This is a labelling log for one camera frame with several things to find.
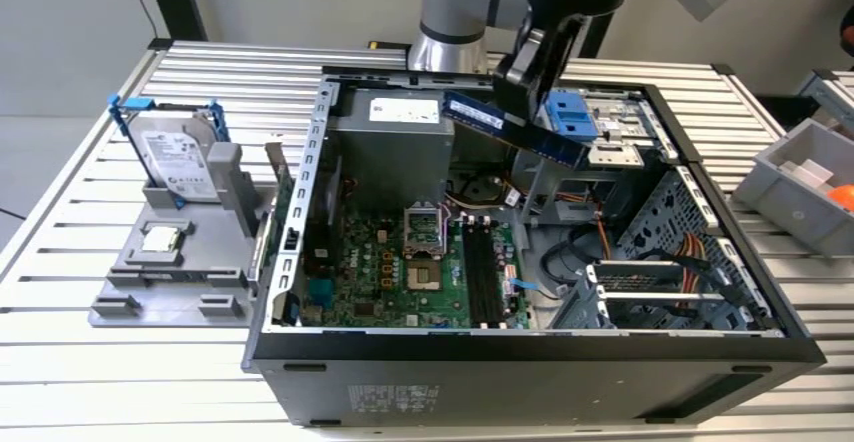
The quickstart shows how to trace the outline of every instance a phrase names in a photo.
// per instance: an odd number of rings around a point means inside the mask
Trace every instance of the gray storage bin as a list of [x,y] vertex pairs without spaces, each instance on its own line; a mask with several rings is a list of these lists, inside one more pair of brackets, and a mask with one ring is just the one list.
[[735,198],[822,255],[854,256],[854,214],[826,195],[854,183],[854,141],[807,120],[754,160]]

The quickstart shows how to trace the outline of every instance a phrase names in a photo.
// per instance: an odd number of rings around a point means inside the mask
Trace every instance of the orange object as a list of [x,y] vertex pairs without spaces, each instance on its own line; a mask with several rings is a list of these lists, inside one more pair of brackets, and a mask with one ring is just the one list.
[[827,197],[839,202],[846,209],[854,210],[854,184],[837,187],[827,192]]

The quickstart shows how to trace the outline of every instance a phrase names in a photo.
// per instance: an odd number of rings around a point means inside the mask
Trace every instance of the metal slotted table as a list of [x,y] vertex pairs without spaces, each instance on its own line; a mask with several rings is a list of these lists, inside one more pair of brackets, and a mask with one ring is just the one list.
[[[271,179],[263,143],[280,140],[296,164],[323,65],[403,68],[404,53],[176,42],[145,53],[121,94],[191,104],[216,97],[232,139],[244,146],[244,170]],[[709,65],[575,60],[564,78],[655,84],[729,193],[782,130],[738,79],[722,73]],[[698,427],[295,428],[261,378],[240,371],[245,329],[88,326],[89,304],[143,206],[143,178],[103,115],[0,255],[4,440],[854,438],[853,262],[814,256],[738,204],[739,220],[827,355],[815,372]]]

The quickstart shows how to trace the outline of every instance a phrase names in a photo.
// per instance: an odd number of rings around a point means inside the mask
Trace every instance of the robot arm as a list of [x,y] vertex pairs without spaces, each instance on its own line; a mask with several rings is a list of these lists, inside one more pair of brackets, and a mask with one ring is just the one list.
[[500,108],[532,120],[560,77],[583,17],[607,14],[623,0],[527,0],[528,12],[516,35],[514,51],[494,74]]
[[[702,21],[726,0],[678,0]],[[500,109],[535,116],[560,77],[586,17],[616,10],[623,0],[423,0],[420,34],[408,56],[414,70],[486,71],[487,26],[515,29],[514,50],[494,74]]]

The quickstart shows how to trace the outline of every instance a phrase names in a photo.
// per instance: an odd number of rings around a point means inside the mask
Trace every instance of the power supply label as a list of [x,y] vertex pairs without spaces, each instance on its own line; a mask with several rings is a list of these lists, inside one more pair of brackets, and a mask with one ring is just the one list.
[[216,188],[199,143],[180,132],[141,133],[151,162],[167,188],[188,201],[216,199]]
[[371,122],[439,123],[439,101],[424,99],[390,99],[378,97],[371,100]]
[[435,410],[438,385],[351,385],[354,412],[424,414]]

